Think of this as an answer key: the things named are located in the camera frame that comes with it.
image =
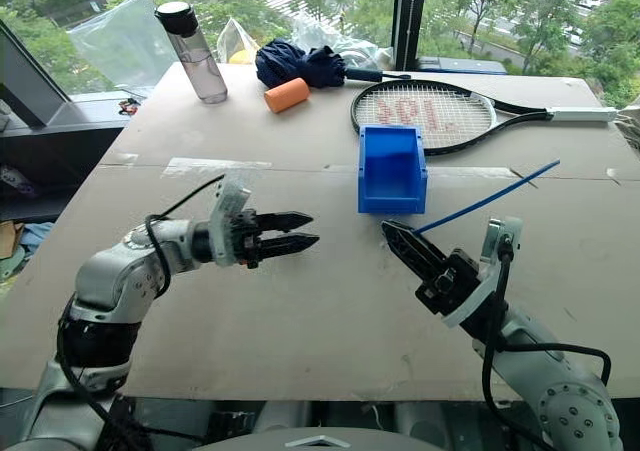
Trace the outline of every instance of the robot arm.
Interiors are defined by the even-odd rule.
[[[619,422],[605,385],[590,371],[570,362],[562,351],[529,351],[531,345],[557,343],[542,324],[495,296],[501,239],[519,248],[522,222],[491,220],[478,263],[461,249],[445,256],[436,246],[395,221],[382,230],[391,251],[423,281],[417,298],[449,327],[461,326],[484,356],[494,306],[502,316],[493,369],[532,408],[545,440],[558,451],[621,451]]]
[[[162,256],[141,225],[120,243],[95,254],[78,271],[75,294],[60,322],[64,360],[107,412],[114,412],[118,404],[116,390],[124,385],[131,368],[130,355],[142,320],[153,300],[168,287],[171,275],[207,262],[255,268],[263,259],[303,251],[318,240],[310,234],[289,233],[312,221],[310,216],[297,212],[258,215],[255,210],[243,210],[250,192],[233,181],[219,183],[215,194],[208,221],[149,223]],[[267,230],[286,234],[261,239]],[[47,363],[22,440],[49,438],[51,442],[57,438],[82,449],[95,449],[104,422],[72,394],[74,388],[60,358],[58,354]]]

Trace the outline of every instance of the plastic bag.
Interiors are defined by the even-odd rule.
[[[305,12],[298,13],[293,20],[291,42],[305,51],[327,45],[342,56],[347,66],[387,71],[393,69],[392,48],[379,48],[369,41],[345,36]]]
[[[69,31],[78,54],[116,87],[148,96],[176,58],[151,0],[125,0]]]
[[[218,36],[218,59],[221,63],[253,64],[260,46],[235,19],[227,22]]]

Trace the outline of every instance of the water bottle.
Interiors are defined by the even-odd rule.
[[[193,6],[174,1],[155,12],[198,97],[207,104],[227,99],[227,86],[198,26]]]

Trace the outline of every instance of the racket strings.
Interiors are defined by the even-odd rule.
[[[416,85],[372,91],[358,103],[356,119],[359,124],[420,126],[425,148],[469,141],[493,124],[481,101],[453,90]]]

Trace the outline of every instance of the orange foam cylinder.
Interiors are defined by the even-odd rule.
[[[311,91],[302,78],[292,79],[269,91],[265,91],[264,99],[274,113],[284,111],[309,97]]]

